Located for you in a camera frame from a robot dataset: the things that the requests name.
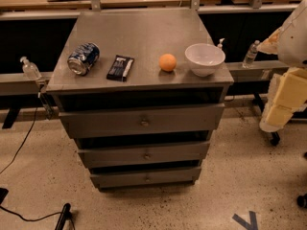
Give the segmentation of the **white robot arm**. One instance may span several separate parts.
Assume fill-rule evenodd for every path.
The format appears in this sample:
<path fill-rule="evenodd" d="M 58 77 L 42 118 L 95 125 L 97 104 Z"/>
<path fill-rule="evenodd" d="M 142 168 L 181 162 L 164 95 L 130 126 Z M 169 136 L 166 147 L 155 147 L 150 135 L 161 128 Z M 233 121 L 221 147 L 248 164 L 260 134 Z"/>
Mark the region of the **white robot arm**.
<path fill-rule="evenodd" d="M 307 0 L 257 47 L 289 66 L 283 74 L 274 74 L 269 86 L 268 101 L 260 128 L 275 132 L 283 128 L 307 102 Z"/>

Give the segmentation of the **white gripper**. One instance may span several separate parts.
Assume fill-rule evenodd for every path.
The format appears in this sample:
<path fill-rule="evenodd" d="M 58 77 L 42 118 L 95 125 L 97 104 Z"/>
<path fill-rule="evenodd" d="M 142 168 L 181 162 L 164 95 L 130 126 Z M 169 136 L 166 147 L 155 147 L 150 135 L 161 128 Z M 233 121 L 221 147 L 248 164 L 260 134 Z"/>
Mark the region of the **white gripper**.
<path fill-rule="evenodd" d="M 274 75 L 260 128 L 276 132 L 285 126 L 307 101 L 307 70 L 291 68 L 282 76 Z"/>

